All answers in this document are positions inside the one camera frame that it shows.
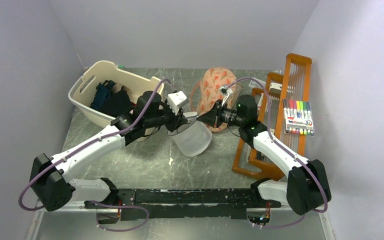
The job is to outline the white mesh laundry bag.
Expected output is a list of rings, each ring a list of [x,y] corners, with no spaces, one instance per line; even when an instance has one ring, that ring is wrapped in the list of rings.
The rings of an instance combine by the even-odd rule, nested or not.
[[[195,157],[203,153],[212,141],[212,132],[202,122],[198,121],[198,113],[185,112],[186,124],[182,124],[174,131],[167,131],[168,136],[175,142],[180,152],[188,157]]]

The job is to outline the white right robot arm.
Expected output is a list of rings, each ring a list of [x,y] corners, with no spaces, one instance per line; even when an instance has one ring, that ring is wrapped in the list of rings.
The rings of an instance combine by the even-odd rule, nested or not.
[[[235,109],[219,99],[197,119],[213,128],[222,124],[238,127],[241,140],[268,157],[287,177],[286,182],[263,178],[250,193],[250,202],[255,207],[274,200],[288,205],[300,216],[327,210],[332,195],[324,164],[318,159],[308,160],[279,141],[258,120],[258,105],[253,96],[241,95]]]

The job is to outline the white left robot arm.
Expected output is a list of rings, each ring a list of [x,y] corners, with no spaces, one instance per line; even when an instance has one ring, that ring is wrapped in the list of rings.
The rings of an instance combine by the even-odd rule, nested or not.
[[[158,93],[146,91],[136,105],[130,105],[80,145],[52,157],[44,153],[38,155],[33,161],[30,181],[42,207],[52,212],[76,201],[88,206],[99,202],[106,208],[118,205],[119,190],[108,178],[82,180],[76,175],[105,155],[148,136],[147,130],[162,126],[176,130],[187,122],[182,109],[186,103],[188,98],[182,91],[168,94],[165,101]]]

